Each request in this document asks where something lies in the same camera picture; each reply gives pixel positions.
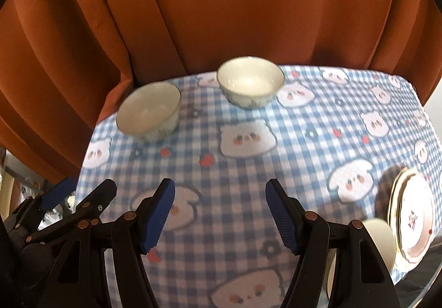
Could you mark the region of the floral bowl front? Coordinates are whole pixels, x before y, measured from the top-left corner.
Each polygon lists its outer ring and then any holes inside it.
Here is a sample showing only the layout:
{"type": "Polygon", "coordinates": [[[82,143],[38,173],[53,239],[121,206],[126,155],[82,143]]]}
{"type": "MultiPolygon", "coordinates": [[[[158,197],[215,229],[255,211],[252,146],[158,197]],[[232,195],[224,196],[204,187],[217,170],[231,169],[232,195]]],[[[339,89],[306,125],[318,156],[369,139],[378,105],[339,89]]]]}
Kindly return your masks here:
{"type": "MultiPolygon", "coordinates": [[[[380,218],[369,218],[364,220],[363,225],[381,254],[387,270],[389,273],[392,273],[396,259],[396,245],[390,225],[380,218]]],[[[324,280],[324,288],[328,298],[331,296],[335,265],[336,250],[331,250],[327,257],[327,278],[324,280]]]]}

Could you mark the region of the floral bowl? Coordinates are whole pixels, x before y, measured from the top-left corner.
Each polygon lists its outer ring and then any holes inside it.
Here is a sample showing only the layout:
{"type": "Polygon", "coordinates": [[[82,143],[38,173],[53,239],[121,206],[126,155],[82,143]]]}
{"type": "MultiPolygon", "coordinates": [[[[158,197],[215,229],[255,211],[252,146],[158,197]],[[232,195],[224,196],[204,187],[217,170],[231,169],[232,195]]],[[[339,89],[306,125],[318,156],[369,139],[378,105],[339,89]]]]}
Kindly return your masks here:
{"type": "Polygon", "coordinates": [[[271,102],[285,84],[285,75],[275,63],[260,57],[236,57],[217,69],[217,82],[227,100],[252,110],[271,102]]]}
{"type": "MultiPolygon", "coordinates": [[[[369,218],[364,220],[363,225],[381,254],[387,270],[389,273],[392,273],[396,259],[396,245],[390,225],[380,218],[369,218]]],[[[331,296],[335,265],[336,250],[331,250],[327,257],[327,278],[324,280],[324,288],[328,298],[331,296]]]]}
{"type": "Polygon", "coordinates": [[[178,127],[180,112],[181,91],[173,83],[150,83],[123,101],[116,125],[123,134],[139,140],[162,140],[178,127]]]}

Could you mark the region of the small red-pattern white plate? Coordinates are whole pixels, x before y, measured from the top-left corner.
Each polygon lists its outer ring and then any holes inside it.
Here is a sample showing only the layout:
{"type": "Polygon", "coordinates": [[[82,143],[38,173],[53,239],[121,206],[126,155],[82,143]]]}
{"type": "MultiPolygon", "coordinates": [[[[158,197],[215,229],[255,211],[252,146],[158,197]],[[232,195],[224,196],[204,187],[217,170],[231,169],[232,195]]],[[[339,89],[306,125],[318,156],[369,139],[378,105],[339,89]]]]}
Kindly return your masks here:
{"type": "Polygon", "coordinates": [[[430,245],[434,224],[433,194],[421,173],[405,179],[399,194],[399,247],[409,264],[418,264],[430,245]]]}

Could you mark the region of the large scalloped yellow-flower plate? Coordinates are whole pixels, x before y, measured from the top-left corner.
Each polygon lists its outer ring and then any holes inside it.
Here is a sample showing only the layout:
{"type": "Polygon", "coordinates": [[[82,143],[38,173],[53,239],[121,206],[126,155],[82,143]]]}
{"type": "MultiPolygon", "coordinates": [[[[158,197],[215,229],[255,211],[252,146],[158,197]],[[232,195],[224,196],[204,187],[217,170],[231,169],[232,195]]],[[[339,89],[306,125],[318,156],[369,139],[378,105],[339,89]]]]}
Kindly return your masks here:
{"type": "Polygon", "coordinates": [[[398,199],[399,199],[399,191],[401,191],[403,184],[411,177],[418,173],[415,167],[407,168],[403,167],[397,177],[394,179],[392,184],[392,189],[390,192],[390,201],[386,214],[386,222],[389,224],[393,237],[395,240],[396,249],[399,249],[399,239],[397,233],[397,209],[399,207],[398,199]]]}

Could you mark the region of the blue checkered bear tablecloth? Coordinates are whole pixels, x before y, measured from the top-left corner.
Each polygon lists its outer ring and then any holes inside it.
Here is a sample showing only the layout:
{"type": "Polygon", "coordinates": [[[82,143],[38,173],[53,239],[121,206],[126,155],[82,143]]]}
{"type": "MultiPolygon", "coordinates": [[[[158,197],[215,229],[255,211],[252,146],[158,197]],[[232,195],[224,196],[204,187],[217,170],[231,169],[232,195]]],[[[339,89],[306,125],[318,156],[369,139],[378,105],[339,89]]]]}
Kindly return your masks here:
{"type": "Polygon", "coordinates": [[[411,83],[382,72],[317,66],[283,69],[286,85],[265,107],[243,110],[213,73],[178,78],[176,130],[147,142],[99,123],[85,153],[79,199],[104,179],[118,192],[115,220],[164,178],[176,198],[144,267],[161,307],[278,307],[297,258],[285,248],[264,189],[326,220],[386,215],[403,167],[423,173],[441,213],[441,142],[411,83]]]}

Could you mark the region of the orange curtain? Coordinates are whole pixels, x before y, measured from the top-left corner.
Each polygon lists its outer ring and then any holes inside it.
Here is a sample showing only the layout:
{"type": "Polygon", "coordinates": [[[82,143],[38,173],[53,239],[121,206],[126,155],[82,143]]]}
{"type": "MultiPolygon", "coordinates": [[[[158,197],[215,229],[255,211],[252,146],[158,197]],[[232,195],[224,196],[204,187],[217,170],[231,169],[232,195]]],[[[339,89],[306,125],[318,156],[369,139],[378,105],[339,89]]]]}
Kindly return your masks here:
{"type": "Polygon", "coordinates": [[[400,75],[427,101],[441,12],[433,0],[2,0],[1,144],[49,181],[76,176],[134,85],[239,56],[400,75]]]}

